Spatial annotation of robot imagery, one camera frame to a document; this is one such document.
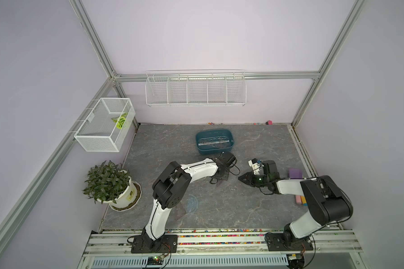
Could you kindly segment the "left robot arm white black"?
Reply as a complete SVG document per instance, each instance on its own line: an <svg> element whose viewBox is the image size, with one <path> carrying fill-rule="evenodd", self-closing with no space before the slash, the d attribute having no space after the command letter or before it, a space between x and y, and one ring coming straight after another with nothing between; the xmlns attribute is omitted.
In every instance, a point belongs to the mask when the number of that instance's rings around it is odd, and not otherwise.
<svg viewBox="0 0 404 269"><path fill-rule="evenodd" d="M192 164L169 163L153 183L153 209L144 235L150 241L159 240L165 234L171 210L182 200L189 185L204 178L226 180L235 164L236 158L229 152Z"/></svg>

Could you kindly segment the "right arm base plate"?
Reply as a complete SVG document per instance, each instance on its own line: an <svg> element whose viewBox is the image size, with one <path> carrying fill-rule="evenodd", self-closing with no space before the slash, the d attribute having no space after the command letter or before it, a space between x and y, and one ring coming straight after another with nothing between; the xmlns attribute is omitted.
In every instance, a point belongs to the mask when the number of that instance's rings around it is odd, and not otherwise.
<svg viewBox="0 0 404 269"><path fill-rule="evenodd" d="M297 239L293 234L285 231L284 233L267 233L264 236L266 241L268 251L279 252L279 251L294 251L294 252L304 252L313 251L314 247L310 240L310 237L305 237Z"/></svg>

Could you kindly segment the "teal plastic storage box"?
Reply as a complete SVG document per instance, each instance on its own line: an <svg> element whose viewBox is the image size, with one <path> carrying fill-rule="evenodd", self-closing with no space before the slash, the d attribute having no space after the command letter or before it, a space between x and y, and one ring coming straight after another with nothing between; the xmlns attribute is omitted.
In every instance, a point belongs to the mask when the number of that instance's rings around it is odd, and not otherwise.
<svg viewBox="0 0 404 269"><path fill-rule="evenodd" d="M231 151L235 141L231 131L216 129L202 131L195 136L196 148L202 155Z"/></svg>

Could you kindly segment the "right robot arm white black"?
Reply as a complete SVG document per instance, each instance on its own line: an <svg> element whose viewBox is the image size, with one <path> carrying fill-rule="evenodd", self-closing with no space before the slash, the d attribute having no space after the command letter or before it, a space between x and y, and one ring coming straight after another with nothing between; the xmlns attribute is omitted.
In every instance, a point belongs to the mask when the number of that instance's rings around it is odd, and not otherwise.
<svg viewBox="0 0 404 269"><path fill-rule="evenodd" d="M267 187L268 195L294 195L306 199L308 211L285 226L284 242L306 239L329 224L348 220L354 212L351 200L329 176L277 179L247 172L239 176L239 181L259 189Z"/></svg>

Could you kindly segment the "clear straight ruler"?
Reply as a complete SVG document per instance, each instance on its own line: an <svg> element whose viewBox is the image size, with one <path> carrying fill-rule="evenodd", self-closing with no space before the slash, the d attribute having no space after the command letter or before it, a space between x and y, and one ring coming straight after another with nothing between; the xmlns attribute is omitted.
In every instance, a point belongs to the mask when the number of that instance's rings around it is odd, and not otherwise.
<svg viewBox="0 0 404 269"><path fill-rule="evenodd" d="M227 148L230 146L230 141L215 141L198 143L199 147L214 147L214 148Z"/></svg>

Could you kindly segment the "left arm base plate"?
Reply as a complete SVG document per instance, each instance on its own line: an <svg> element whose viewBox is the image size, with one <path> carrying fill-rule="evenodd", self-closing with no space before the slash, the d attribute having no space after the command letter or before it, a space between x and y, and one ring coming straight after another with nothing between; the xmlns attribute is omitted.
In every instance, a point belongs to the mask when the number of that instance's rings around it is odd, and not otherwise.
<svg viewBox="0 0 404 269"><path fill-rule="evenodd" d="M178 247L177 235L163 235L157 240L150 239L147 235L136 235L131 244L131 253L176 253Z"/></svg>

